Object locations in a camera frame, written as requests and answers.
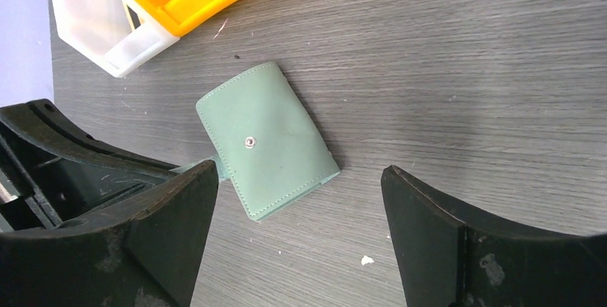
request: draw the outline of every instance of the gray wooden surface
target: gray wooden surface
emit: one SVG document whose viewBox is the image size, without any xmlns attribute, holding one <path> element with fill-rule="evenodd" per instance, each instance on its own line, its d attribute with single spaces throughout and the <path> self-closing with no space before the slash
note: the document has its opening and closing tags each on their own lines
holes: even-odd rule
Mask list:
<svg viewBox="0 0 607 307">
<path fill-rule="evenodd" d="M 195 102 L 276 60 L 343 173 L 261 223 L 223 183 L 193 306 L 402 306 L 387 165 L 516 221 L 607 231 L 606 22 L 607 0 L 242 0 L 126 79 L 53 34 L 56 102 L 183 164 L 213 154 Z"/>
</svg>

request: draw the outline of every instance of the white plastic bin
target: white plastic bin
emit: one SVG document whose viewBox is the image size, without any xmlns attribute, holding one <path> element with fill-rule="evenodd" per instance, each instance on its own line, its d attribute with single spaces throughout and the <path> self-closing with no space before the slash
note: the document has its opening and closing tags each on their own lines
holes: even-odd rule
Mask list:
<svg viewBox="0 0 607 307">
<path fill-rule="evenodd" d="M 122 0 L 52 0 L 59 38 L 114 77 L 124 77 L 179 40 L 143 10 L 131 30 Z"/>
</svg>

